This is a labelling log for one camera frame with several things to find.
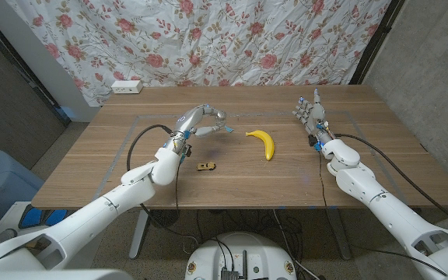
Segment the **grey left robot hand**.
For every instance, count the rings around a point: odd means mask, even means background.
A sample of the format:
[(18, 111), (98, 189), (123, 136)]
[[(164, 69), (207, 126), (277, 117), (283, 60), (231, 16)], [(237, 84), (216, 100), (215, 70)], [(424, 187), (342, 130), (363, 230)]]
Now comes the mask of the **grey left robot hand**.
[[(205, 115), (214, 116), (215, 125), (197, 128), (196, 125)], [(182, 133), (186, 139), (189, 139), (191, 135), (203, 138), (223, 129), (225, 126), (226, 112), (215, 109), (208, 104), (202, 104), (183, 114), (176, 122), (174, 131)]]

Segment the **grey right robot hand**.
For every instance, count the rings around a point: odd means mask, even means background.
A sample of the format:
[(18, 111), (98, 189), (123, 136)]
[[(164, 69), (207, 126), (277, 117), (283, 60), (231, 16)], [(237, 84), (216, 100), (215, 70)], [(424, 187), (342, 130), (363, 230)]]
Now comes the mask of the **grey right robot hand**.
[(305, 126), (310, 135), (316, 135), (327, 123), (324, 107), (320, 103), (318, 88), (313, 91), (313, 102), (300, 97), (292, 114)]

